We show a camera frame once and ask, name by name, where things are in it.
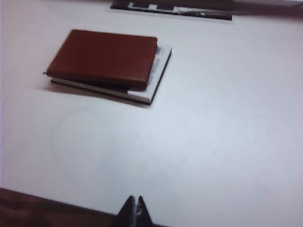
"white table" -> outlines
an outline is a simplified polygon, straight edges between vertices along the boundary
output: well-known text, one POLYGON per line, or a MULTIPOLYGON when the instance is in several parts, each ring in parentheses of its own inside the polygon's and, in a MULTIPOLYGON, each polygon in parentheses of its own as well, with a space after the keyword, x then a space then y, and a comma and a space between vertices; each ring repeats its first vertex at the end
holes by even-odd
POLYGON ((303 20, 1 1, 1 187, 173 227, 303 225, 303 20), (151 106, 51 84, 73 28, 154 35, 173 54, 151 106))

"table surface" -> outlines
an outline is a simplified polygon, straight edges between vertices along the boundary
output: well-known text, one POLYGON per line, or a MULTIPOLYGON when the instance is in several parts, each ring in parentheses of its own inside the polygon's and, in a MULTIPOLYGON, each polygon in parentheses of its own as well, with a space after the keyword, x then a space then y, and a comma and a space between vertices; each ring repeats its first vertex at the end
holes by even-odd
POLYGON ((303 19, 1 1, 1 187, 174 227, 303 225, 303 19), (173 48, 152 105, 50 83, 71 29, 173 48))

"white book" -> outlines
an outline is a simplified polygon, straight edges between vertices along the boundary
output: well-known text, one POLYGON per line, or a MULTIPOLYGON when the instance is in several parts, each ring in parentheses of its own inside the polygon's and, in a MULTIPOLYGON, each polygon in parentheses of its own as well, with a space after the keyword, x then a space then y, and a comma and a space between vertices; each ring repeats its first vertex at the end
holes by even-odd
POLYGON ((127 87, 116 86, 103 86, 102 84, 93 82, 75 81, 69 79, 59 79, 52 77, 52 81, 61 84, 66 84, 73 87, 80 87, 87 90, 106 93, 114 96, 119 96, 127 99, 136 100, 139 102, 150 104, 156 93, 158 84, 161 80, 162 74, 165 70, 165 66, 169 60, 171 54, 171 46, 165 44, 158 44, 158 48, 155 54, 155 59, 151 68, 148 85, 145 90, 135 90, 127 87))

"book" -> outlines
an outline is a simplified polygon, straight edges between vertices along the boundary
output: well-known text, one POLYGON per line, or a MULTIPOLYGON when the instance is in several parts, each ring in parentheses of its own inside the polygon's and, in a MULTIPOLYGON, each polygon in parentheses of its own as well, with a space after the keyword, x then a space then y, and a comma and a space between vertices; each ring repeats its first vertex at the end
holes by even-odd
POLYGON ((72 30, 46 75, 145 89, 157 38, 72 30))
POLYGON ((52 77, 52 81, 73 87, 79 87, 87 90, 106 93, 114 96, 132 99, 134 101, 150 104, 154 98, 157 87, 164 73, 166 64, 169 60, 171 49, 172 48, 169 45, 158 44, 158 48, 154 56, 152 68, 150 71, 148 85, 145 90, 138 90, 133 87, 113 86, 113 85, 96 83, 96 82, 86 82, 86 81, 69 80, 69 79, 61 79, 61 78, 53 78, 53 77, 52 77))

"leather cover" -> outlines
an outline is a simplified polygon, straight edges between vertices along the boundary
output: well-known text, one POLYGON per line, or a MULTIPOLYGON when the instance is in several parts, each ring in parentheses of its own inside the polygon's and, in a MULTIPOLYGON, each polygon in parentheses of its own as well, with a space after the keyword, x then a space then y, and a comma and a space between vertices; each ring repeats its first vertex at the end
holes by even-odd
POLYGON ((46 74, 143 89, 156 49, 156 37, 72 30, 46 74))

